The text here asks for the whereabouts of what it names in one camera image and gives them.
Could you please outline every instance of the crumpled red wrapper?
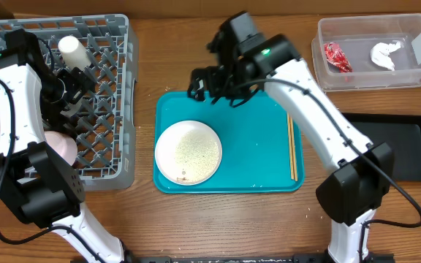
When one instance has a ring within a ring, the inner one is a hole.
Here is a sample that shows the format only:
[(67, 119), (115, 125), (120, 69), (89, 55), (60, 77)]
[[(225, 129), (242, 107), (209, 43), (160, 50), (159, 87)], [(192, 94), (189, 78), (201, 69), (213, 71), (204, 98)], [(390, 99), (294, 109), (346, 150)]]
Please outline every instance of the crumpled red wrapper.
[(342, 51), (339, 44), (335, 42), (325, 44), (325, 53), (327, 62), (332, 64), (340, 70), (342, 73), (352, 72), (352, 66), (350, 66), (344, 52)]

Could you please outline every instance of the round plate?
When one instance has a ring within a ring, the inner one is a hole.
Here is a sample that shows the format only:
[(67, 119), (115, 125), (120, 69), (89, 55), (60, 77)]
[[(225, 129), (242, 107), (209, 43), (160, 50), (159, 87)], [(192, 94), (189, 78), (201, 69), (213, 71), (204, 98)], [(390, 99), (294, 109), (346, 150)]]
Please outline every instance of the round plate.
[(181, 121), (168, 127), (155, 147), (160, 172), (182, 186), (193, 186), (210, 178), (221, 159), (219, 136), (198, 121)]

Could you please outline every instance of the gray plastic basket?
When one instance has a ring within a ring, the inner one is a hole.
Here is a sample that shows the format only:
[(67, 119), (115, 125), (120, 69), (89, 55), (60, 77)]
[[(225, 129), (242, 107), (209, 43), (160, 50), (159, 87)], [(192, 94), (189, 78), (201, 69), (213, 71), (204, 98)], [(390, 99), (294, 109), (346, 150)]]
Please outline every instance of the gray plastic basket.
[[(93, 66), (86, 70), (98, 83), (86, 94), (77, 113), (75, 168), (87, 191), (127, 188), (134, 181), (133, 91), (137, 81), (137, 37), (125, 15), (89, 15), (67, 18), (0, 20), (0, 51), (4, 34), (24, 28), (46, 40), (56, 71), (65, 67), (58, 41), (77, 37), (86, 47)], [(47, 64), (48, 49), (40, 43)], [(35, 172), (27, 172), (23, 181)]]

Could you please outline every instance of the cable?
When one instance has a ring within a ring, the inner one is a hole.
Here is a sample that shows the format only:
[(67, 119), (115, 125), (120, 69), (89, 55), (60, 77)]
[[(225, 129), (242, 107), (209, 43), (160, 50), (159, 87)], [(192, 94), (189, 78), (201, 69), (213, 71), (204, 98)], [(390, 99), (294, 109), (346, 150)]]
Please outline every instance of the cable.
[[(10, 159), (11, 159), (11, 156), (12, 156), (12, 152), (14, 151), (15, 141), (16, 141), (17, 138), (15, 136), (15, 107), (14, 107), (14, 99), (12, 98), (12, 92), (9, 89), (9, 87), (6, 85), (6, 83), (4, 83), (4, 81), (0, 80), (0, 84), (4, 88), (4, 91), (6, 91), (7, 99), (9, 100), (10, 117), (11, 117), (10, 118), (11, 119), (11, 127), (10, 127), (11, 133), (10, 133), (9, 150), (7, 151), (6, 160), (3, 164), (3, 169), (1, 171), (1, 177), (0, 177), (0, 196), (1, 196), (1, 190), (2, 190), (2, 186), (3, 186), (3, 182), (4, 182), (4, 176), (7, 173), (7, 168), (9, 166)], [(21, 244), (30, 242), (32, 240), (35, 240), (38, 237), (41, 237), (43, 235), (46, 235), (47, 233), (52, 232), (53, 230), (58, 230), (58, 229), (66, 230), (68, 234), (74, 235), (77, 238), (77, 240), (79, 240), (79, 242), (87, 249), (87, 251), (95, 258), (95, 260), (98, 260), (100, 263), (105, 263), (105, 261), (102, 258), (100, 258), (98, 256), (98, 254), (96, 254), (92, 248), (90, 248), (88, 246), (88, 244), (85, 242), (85, 240), (78, 233), (76, 233), (73, 229), (71, 229), (68, 226), (50, 226), (47, 229), (42, 230), (41, 232), (38, 232), (35, 235), (24, 238), (22, 240), (10, 240), (7, 237), (5, 237), (1, 233), (1, 230), (0, 230), (0, 240), (4, 243), (10, 244), (10, 245), (21, 245)]]
[(383, 170), (381, 170), (376, 164), (374, 164), (368, 157), (366, 157), (362, 152), (360, 152), (353, 144), (352, 140), (349, 139), (344, 131), (342, 131), (341, 127), (335, 122), (334, 117), (329, 113), (329, 111), (326, 109), (326, 107), (316, 98), (309, 89), (303, 88), (297, 84), (291, 83), (286, 80), (279, 80), (279, 79), (260, 79), (260, 80), (252, 80), (248, 81), (246, 83), (242, 83), (239, 85), (236, 85), (233, 89), (239, 89), (239, 88), (245, 88), (248, 86), (256, 85), (256, 84), (263, 84), (263, 83), (280, 83), (284, 84), (286, 86), (292, 87), (294, 89), (297, 89), (303, 93), (303, 95), (309, 96), (313, 101), (321, 108), (322, 112), (327, 116), (329, 121), (333, 124), (334, 128), (337, 130), (337, 132), (341, 135), (342, 139), (344, 139), (344, 142), (346, 145), (348, 145), (359, 157), (361, 157), (366, 164), (368, 164), (371, 168), (373, 168), (377, 173), (379, 173), (382, 177), (384, 177), (399, 193), (401, 193), (407, 201), (409, 201), (412, 206), (417, 210), (419, 216), (420, 216), (420, 222), (409, 224), (409, 223), (400, 223), (400, 222), (394, 222), (394, 221), (388, 221), (388, 220), (382, 220), (382, 219), (371, 219), (368, 221), (365, 221), (362, 225), (362, 231), (360, 235), (360, 246), (359, 246), (359, 257), (360, 257), (360, 263), (363, 263), (363, 239), (365, 237), (365, 230), (368, 227), (369, 224), (372, 223), (378, 223), (378, 224), (386, 224), (390, 226), (399, 226), (404, 228), (417, 228), (421, 226), (421, 207), (420, 205), (406, 192), (404, 191), (397, 183), (392, 180), (391, 177), (389, 177)]
[(45, 44), (45, 46), (48, 49), (48, 52), (50, 53), (50, 68), (51, 68), (51, 72), (53, 72), (53, 70), (55, 70), (55, 58), (53, 57), (53, 53), (51, 52), (51, 48), (48, 44), (48, 42), (46, 42), (44, 39), (37, 37), (37, 39), (39, 41), (41, 41), (43, 44)]

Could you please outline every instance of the green light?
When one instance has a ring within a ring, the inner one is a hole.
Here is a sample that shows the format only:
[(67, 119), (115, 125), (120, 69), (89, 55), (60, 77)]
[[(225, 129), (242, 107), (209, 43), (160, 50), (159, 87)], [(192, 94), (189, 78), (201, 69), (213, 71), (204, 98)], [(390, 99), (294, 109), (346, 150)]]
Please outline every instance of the green light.
[(270, 49), (269, 48), (264, 49), (263, 51), (261, 51), (261, 54), (264, 55), (264, 56), (269, 55), (270, 54)]

